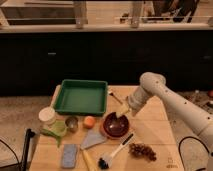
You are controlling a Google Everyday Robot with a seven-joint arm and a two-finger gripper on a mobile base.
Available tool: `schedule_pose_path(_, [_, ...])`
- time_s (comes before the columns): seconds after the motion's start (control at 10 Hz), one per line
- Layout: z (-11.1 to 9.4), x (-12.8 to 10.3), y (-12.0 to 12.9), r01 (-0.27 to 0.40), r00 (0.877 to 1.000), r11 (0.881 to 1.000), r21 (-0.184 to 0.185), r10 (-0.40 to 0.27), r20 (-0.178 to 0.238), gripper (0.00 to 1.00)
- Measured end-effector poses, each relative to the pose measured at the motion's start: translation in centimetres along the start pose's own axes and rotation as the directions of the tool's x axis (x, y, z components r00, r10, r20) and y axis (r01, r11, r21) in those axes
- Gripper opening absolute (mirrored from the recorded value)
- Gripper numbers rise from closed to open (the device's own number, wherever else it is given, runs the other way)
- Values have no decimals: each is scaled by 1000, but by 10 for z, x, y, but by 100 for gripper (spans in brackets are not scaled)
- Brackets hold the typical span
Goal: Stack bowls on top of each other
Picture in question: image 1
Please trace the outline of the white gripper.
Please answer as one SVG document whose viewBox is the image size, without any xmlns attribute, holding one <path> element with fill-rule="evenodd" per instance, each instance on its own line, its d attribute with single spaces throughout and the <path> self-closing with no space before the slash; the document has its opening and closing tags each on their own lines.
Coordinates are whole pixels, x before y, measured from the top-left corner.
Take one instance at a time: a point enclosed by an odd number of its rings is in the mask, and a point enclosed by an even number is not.
<svg viewBox="0 0 213 171">
<path fill-rule="evenodd" d="M 127 103 L 123 103 L 116 111 L 116 117 L 120 118 L 129 112 L 129 107 L 134 113 L 138 113 L 152 97 L 150 93 L 142 87 L 137 87 L 133 93 L 127 97 Z"/>
</svg>

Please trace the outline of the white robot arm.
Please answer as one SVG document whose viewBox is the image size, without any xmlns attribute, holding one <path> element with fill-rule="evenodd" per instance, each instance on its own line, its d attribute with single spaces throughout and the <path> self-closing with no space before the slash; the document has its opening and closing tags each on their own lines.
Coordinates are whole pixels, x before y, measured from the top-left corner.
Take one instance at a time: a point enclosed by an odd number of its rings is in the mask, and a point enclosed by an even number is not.
<svg viewBox="0 0 213 171">
<path fill-rule="evenodd" d="M 140 85 L 126 97 L 116 115 L 136 115 L 152 96 L 157 96 L 171 107 L 207 146 L 213 145 L 213 116 L 169 89 L 165 77 L 161 74 L 143 73 L 140 76 Z"/>
</svg>

